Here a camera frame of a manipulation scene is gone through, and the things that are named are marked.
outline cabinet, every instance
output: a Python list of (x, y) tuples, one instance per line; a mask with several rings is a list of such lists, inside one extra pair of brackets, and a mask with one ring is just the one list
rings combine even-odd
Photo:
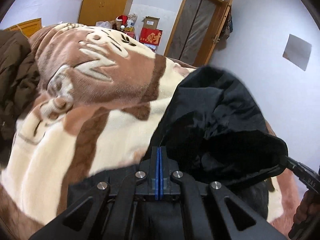
[(78, 23), (95, 26), (99, 21), (113, 21), (131, 7), (133, 0), (83, 0)]

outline wooden door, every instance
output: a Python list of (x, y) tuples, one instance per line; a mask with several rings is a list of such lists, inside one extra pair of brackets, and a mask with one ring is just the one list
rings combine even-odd
[(206, 65), (209, 62), (214, 47), (218, 42), (223, 25), (227, 19), (231, 4), (232, 0), (224, 0), (219, 6), (216, 7), (207, 33), (203, 39), (200, 50), (194, 62), (194, 66)]
[(95, 26), (99, 21), (113, 21), (123, 14), (127, 2), (128, 0), (83, 0), (78, 22)]

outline wooden door frame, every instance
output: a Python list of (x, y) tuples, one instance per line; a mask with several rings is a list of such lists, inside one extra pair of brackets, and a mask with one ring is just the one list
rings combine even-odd
[[(174, 33), (175, 31), (177, 30), (177, 26), (178, 26), (178, 22), (180, 20), (180, 17), (181, 17), (181, 14), (182, 14), (182, 11), (183, 11), (183, 8), (186, 4), (186, 1), (187, 0), (182, 0), (182, 3), (180, 5), (180, 9), (178, 11), (178, 14), (177, 14), (177, 17), (176, 17), (176, 21), (174, 22), (174, 25), (173, 25), (173, 28), (171, 30), (171, 34), (170, 34), (170, 37), (169, 37), (169, 40), (168, 40), (168, 43), (167, 43), (167, 47), (165, 48), (165, 52), (164, 52), (164, 56), (166, 57), (169, 53), (169, 48), (171, 46), (171, 43), (172, 43), (172, 40), (173, 40), (173, 36), (174, 36)], [(222, 4), (223, 0), (210, 0), (212, 1), (213, 3), (215, 3), (217, 5), (217, 7), (219, 5)]]

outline dark brown jacket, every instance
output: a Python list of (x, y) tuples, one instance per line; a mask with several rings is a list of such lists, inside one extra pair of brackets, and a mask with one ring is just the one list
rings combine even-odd
[(39, 71), (28, 39), (0, 30), (0, 165), (6, 165), (19, 115), (34, 100)]

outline metal screw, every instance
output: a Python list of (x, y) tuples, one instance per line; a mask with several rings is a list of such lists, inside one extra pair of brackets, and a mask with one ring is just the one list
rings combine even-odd
[(106, 183), (106, 182), (99, 182), (98, 183), (98, 185), (97, 185), (97, 188), (98, 189), (102, 189), (102, 190), (104, 190), (104, 189), (106, 189), (108, 187), (108, 184)]
[(182, 171), (175, 171), (173, 173), (173, 175), (176, 177), (176, 178), (181, 178), (183, 176), (183, 172)]
[(221, 183), (218, 182), (218, 181), (214, 181), (211, 183), (211, 187), (214, 188), (214, 189), (219, 189), (222, 187)]
[(146, 173), (144, 171), (138, 171), (136, 172), (136, 177), (139, 178), (139, 179), (142, 179), (144, 178), (146, 175)]

